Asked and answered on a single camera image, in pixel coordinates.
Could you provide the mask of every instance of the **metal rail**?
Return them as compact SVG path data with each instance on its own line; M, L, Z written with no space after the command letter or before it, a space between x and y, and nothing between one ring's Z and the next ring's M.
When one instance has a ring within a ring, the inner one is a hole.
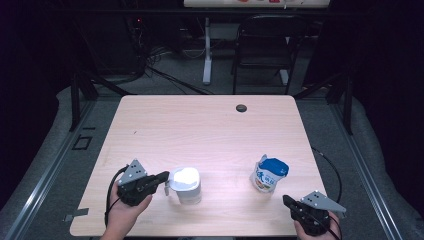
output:
M387 207L383 196L378 190L377 184L375 183L368 169L367 163L365 162L365 159L362 156L358 145L356 144L354 135L349 135L349 133L344 128L343 122L341 120L342 113L340 108L338 106L335 106L334 104L331 104L330 109L334 117L336 118L336 122L340 131L343 133L343 136L346 139L346 142L348 143L353 153L354 165L358 170L359 177L364 185L368 197L370 198L371 204L374 207L377 217L380 220L383 230L387 235L387 238L393 240L402 240L402 235L400 234L396 223L394 222L391 216L390 210Z
M77 140L79 132L82 130L82 125L93 110L95 102L88 101L81 113L81 122L76 127L75 131L69 132L62 146L60 147L54 161L47 167L46 171L38 181L33 192L28 198L22 211L16 218L12 227L6 235L6 239L24 239L25 233L31 225L32 220L36 216L44 199L46 198L50 188L52 187L60 169L65 161L65 155L72 147L72 143Z

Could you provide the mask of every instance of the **metal bracket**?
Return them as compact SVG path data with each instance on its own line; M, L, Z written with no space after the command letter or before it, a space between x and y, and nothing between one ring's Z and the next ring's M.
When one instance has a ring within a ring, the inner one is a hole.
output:
M78 209L78 210L75 210L72 214L66 214L65 217L63 217L62 221L69 222L69 221L72 221L74 217L84 216L87 214L88 214L88 208Z
M137 159L134 159L132 163L128 166L124 175L118 181L118 186L122 186L129 182L135 181L137 179L147 176L147 171L141 166L140 162Z
M310 194L301 198L300 202L315 209L332 211L340 218L346 217L346 208L320 193L318 190L315 190L314 192L311 192Z

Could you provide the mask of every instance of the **white paper cup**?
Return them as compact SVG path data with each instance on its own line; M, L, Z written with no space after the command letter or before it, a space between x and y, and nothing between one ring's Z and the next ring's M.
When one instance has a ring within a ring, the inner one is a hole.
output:
M197 204L202 200L200 174L196 168L173 170L169 174L169 187L177 192L181 204Z

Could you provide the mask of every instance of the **light wood surface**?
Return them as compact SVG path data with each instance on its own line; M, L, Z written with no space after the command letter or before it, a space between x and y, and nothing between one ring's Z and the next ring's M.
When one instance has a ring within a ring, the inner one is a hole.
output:
M330 0L184 0L185 7L327 8Z
M244 104L247 111L236 111ZM273 194L249 180L263 154L290 167ZM290 96L126 96L122 98L75 217L75 236L99 236L113 175L137 158L149 174L199 170L202 201L180 205L164 184L129 236L295 235L282 195L325 189Z

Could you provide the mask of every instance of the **chair backrest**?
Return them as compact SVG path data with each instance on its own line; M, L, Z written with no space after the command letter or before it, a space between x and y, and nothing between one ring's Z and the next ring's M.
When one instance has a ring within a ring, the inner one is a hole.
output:
M297 37L303 36L307 27L307 21L296 15L255 15L240 24L238 37Z

